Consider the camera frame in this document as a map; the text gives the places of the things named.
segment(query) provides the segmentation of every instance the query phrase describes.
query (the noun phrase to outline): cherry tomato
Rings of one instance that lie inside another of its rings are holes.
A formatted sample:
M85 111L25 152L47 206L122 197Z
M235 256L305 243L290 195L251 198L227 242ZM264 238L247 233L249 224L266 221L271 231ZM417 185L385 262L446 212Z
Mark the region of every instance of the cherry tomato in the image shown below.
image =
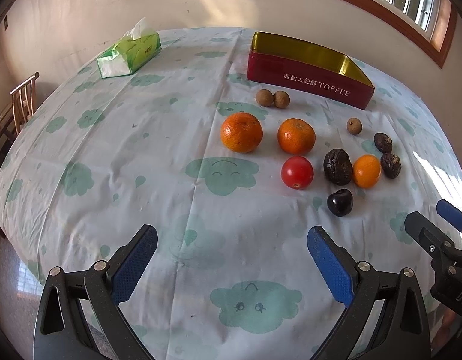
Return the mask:
M281 168L281 179L288 187L295 190L306 188L313 181L314 169L304 157L289 158Z

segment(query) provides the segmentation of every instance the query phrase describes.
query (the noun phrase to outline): blue gripper pad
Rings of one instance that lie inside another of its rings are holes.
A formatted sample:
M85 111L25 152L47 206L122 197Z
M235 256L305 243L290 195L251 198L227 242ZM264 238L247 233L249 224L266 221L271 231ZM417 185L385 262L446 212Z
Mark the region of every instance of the blue gripper pad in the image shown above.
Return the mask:
M353 279L357 278L353 258L345 249L336 246L321 226L309 230L308 250L334 299L348 308L354 298Z
M456 230L462 233L462 212L449 203L447 200L441 199L436 205L438 215L450 223Z
M148 226L144 235L114 274L111 299L115 305L129 300L157 246L156 229Z

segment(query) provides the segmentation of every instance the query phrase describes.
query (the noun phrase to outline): silver bolt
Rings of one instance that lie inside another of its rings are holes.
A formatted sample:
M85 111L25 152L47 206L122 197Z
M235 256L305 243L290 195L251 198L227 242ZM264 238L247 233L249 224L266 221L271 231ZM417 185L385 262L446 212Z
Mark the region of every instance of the silver bolt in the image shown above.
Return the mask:
M412 278L414 276L414 271L411 268L404 268L403 273L408 276L408 278Z
M361 261L358 264L358 268L361 269L362 271L367 272L371 269L371 265L369 265L369 263L367 263L366 261Z
M49 274L51 276L56 276L60 272L61 272L61 268L59 266L55 266L54 268L51 268L51 270L49 271Z
M98 261L94 264L94 269L96 271L102 271L106 268L106 261Z

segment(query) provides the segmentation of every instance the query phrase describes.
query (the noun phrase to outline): chair backrest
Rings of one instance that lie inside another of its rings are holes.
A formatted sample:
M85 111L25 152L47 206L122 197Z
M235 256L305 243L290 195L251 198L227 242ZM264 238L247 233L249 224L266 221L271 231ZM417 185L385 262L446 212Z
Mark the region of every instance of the chair backrest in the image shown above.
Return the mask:
M21 132L24 125L36 111L36 79L38 72L14 88L10 95L13 97L13 116L16 134Z

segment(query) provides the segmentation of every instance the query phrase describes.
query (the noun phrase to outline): orange fruit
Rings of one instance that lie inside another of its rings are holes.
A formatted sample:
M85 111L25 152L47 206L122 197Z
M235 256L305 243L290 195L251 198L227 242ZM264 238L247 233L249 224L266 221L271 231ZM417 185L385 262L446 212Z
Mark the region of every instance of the orange fruit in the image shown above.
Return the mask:
M352 166L352 179L360 188L371 188L381 177L381 163L371 154L359 157Z
M248 153L263 139L263 128L255 116L246 112L229 115L221 125L221 142L228 149Z
M277 130L277 142L281 149L293 155L305 155L316 142L313 128L301 119L287 119Z

